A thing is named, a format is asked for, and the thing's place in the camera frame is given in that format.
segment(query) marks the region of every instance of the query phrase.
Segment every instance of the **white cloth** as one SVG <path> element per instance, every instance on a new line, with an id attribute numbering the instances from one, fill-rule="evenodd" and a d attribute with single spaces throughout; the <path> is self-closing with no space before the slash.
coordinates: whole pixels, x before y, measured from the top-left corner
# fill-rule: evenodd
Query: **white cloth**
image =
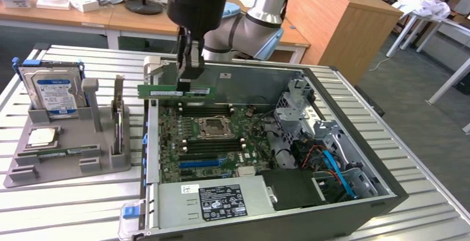
<path id="1" fill-rule="evenodd" d="M 413 13 L 442 21 L 450 15 L 450 7 L 441 0 L 398 0 L 392 6 L 404 12 L 404 17 Z"/>

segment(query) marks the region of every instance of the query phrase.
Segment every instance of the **slotted aluminum table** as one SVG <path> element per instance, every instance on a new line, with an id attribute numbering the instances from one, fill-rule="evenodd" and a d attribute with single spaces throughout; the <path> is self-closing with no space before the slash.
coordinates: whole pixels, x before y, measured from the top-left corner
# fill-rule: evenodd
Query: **slotted aluminum table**
<path id="1" fill-rule="evenodd" d="M 143 101 L 143 59 L 151 53 L 85 47 L 51 46 L 28 58 L 86 63 L 86 75 L 99 79 L 98 102 L 107 106 L 114 79 L 125 74 L 125 101 L 131 113 L 129 172 L 63 180 L 22 188 L 0 186 L 0 240 L 117 240 L 121 207 L 139 198 Z M 386 216 L 374 218 L 353 235 L 338 240 L 470 240 L 470 216 L 412 153 L 384 120 L 345 80 L 328 67 L 316 75 L 356 127 L 392 170 L 410 198 Z M 12 160 L 27 121 L 30 97 L 18 76 L 0 95 L 0 180 Z M 326 106 L 317 100 L 326 113 Z"/>

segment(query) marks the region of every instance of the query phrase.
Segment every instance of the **power supply label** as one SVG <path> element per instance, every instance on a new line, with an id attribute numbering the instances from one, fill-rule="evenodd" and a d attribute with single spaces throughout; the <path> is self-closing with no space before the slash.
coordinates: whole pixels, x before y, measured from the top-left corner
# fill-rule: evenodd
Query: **power supply label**
<path id="1" fill-rule="evenodd" d="M 239 184 L 201 188 L 199 198 L 207 222 L 249 215 Z"/>

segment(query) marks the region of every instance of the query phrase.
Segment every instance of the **hard drive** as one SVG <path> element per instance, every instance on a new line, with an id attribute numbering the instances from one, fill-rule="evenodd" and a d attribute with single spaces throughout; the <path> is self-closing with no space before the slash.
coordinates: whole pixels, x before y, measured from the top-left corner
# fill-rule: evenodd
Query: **hard drive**
<path id="1" fill-rule="evenodd" d="M 78 117 L 78 108 L 87 107 L 82 90 L 82 62 L 28 61 L 19 66 L 31 98 L 32 109 L 47 110 L 51 119 Z"/>

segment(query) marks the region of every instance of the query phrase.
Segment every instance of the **motherboard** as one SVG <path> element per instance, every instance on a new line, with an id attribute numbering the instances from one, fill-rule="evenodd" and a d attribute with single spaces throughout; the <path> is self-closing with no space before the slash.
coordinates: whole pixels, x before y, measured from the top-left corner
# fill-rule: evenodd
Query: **motherboard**
<path id="1" fill-rule="evenodd" d="M 163 183 L 254 176 L 277 167 L 255 112 L 247 106 L 161 106 Z"/>

